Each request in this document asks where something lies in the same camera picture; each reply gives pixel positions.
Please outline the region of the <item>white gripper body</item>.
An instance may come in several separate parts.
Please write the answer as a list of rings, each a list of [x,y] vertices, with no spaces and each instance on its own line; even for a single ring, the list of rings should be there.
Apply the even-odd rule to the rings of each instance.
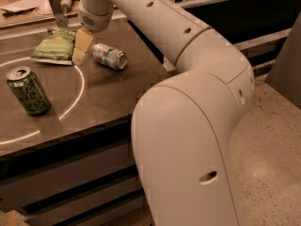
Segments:
[[[86,8],[83,3],[78,6],[78,20],[80,24],[89,31],[102,32],[110,24],[113,15],[113,3],[103,3],[91,8]]]

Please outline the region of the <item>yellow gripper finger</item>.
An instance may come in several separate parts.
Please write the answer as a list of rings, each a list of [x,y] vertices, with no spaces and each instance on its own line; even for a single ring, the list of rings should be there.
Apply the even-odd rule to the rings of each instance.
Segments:
[[[82,27],[77,30],[75,47],[86,52],[93,42],[93,33],[86,28]]]
[[[72,54],[72,62],[75,65],[81,65],[83,63],[83,60],[84,60],[85,56],[86,56],[86,53],[87,53],[86,51],[75,47],[74,50],[73,50],[73,54]]]

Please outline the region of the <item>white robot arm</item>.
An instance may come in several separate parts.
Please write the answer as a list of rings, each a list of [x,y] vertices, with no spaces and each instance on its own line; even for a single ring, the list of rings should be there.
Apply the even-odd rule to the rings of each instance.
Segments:
[[[132,117],[135,163],[155,226],[245,226],[229,144],[252,101],[250,63],[169,0],[80,0],[79,21],[103,31],[114,8],[177,70],[144,93]]]

